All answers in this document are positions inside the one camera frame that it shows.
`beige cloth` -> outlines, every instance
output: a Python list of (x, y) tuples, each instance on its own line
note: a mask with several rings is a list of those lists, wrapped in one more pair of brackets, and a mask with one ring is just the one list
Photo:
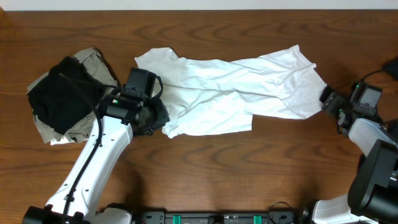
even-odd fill
[[(94, 48), (82, 50), (76, 53), (74, 57), (85, 66), (86, 71), (96, 80), (107, 85), (118, 85), (117, 81), (112, 78), (112, 75), (110, 74), (105, 63), (103, 62), (100, 53)], [(30, 92), (31, 89), (33, 89), (33, 87), (35, 87), (39, 83), (39, 81), (41, 81), (48, 74), (49, 72), (46, 72), (41, 77), (36, 79), (36, 81), (32, 82), (27, 87), (28, 92)], [(110, 93), (111, 91), (111, 88), (107, 88), (104, 95)], [(72, 128), (66, 131), (65, 135), (62, 135), (55, 132), (53, 128), (41, 122), (38, 117), (34, 115), (34, 122), (36, 124), (37, 130), (39, 131), (43, 139), (43, 142), (50, 142), (51, 145), (74, 142), (73, 139), (76, 139), (77, 143), (86, 140), (91, 132), (91, 129), (93, 128), (94, 120), (94, 112), (91, 112), (75, 125), (73, 125)]]

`folded clothing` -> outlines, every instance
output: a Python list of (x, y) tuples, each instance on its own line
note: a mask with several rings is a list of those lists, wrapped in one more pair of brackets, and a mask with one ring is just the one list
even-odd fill
[[(40, 94), (42, 94), (42, 96), (37, 97), (36, 99), (29, 99), (29, 101), (32, 101), (33, 105), (40, 105), (43, 104), (41, 103), (43, 101), (41, 99), (44, 98), (44, 103), (46, 104), (46, 107), (36, 106), (36, 112), (34, 106), (32, 106), (34, 109), (34, 122), (43, 139), (43, 142), (44, 143), (50, 142), (51, 145), (65, 144), (70, 142), (82, 142), (86, 140), (93, 127), (93, 121), (95, 120), (94, 112), (90, 110), (85, 101), (82, 100), (81, 96), (77, 95), (76, 91), (71, 89), (70, 83), (68, 83), (66, 80), (63, 80), (62, 77), (56, 76), (56, 74), (59, 72), (59, 69), (65, 69), (63, 68), (64, 66), (66, 66), (67, 69), (70, 69), (69, 73), (73, 73), (72, 76), (69, 76), (69, 73), (65, 71), (61, 72), (67, 77), (77, 78), (80, 80), (84, 80), (85, 82), (92, 82), (92, 83), (100, 82), (102, 84), (107, 84), (107, 85), (118, 84), (117, 81), (114, 80), (113, 77), (111, 76), (107, 66), (105, 65), (103, 59), (101, 58), (100, 53), (96, 51), (94, 48), (88, 48), (82, 50), (76, 53), (73, 56), (73, 58), (69, 57), (65, 58), (59, 65), (52, 68), (51, 71), (46, 72), (36, 81), (31, 83), (27, 87), (28, 89), (27, 94), (30, 95), (29, 98), (32, 97), (33, 95), (32, 91), (36, 87), (38, 88), (35, 91), (39, 91)], [(56, 93), (58, 96), (62, 95), (65, 98), (62, 99), (57, 98), (56, 101), (49, 100), (49, 98), (52, 95), (47, 96), (47, 94), (43, 94), (44, 90), (41, 87), (39, 87), (39, 83), (40, 85), (44, 85), (44, 83), (48, 82), (54, 83), (55, 85), (61, 84), (62, 89), (66, 88), (64, 89), (63, 92)], [(74, 82), (74, 83), (80, 86), (81, 90), (89, 92), (86, 93), (86, 96), (88, 96), (88, 94), (91, 95), (90, 98), (91, 100), (93, 100), (94, 104), (98, 102), (101, 96), (108, 94), (112, 90), (112, 88), (103, 89), (86, 83), (80, 83), (80, 82)], [(52, 86), (48, 86), (47, 87), (48, 89), (46, 89), (46, 91), (49, 91), (52, 94), (51, 91), (58, 91), (58, 87), (59, 86), (57, 87), (54, 86), (52, 88)], [(78, 119), (74, 111), (72, 111), (73, 115), (71, 115), (62, 108), (64, 106), (68, 108), (73, 108), (74, 111), (75, 110), (78, 110), (80, 112), (84, 111), (84, 114), (86, 115)], [(58, 123), (57, 125), (61, 124), (60, 126), (56, 126), (57, 131), (46, 124), (49, 123), (49, 121), (56, 121)]]
[(170, 116), (162, 132), (170, 138), (249, 131), (254, 114), (306, 119), (321, 110), (326, 86), (298, 45), (233, 62), (180, 58), (170, 48), (135, 59), (162, 78)]

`white background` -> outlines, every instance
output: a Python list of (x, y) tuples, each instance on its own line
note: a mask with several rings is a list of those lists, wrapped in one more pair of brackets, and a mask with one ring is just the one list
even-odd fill
[(0, 0), (19, 10), (398, 9), (398, 0)]

